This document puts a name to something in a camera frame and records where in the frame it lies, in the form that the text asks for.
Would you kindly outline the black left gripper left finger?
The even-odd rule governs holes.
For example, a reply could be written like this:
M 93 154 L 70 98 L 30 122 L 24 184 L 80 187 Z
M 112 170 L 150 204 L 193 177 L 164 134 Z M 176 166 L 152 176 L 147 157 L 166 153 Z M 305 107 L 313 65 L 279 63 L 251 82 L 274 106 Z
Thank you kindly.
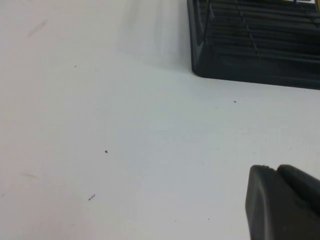
M 245 212 L 252 240 L 318 240 L 320 217 L 265 165 L 249 171 Z

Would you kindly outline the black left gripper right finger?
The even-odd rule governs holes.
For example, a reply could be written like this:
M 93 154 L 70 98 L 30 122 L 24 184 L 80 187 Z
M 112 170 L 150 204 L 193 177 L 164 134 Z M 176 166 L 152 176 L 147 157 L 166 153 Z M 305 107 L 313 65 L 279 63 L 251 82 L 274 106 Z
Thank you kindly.
M 320 180 L 288 164 L 277 168 L 277 173 L 305 204 L 320 216 Z

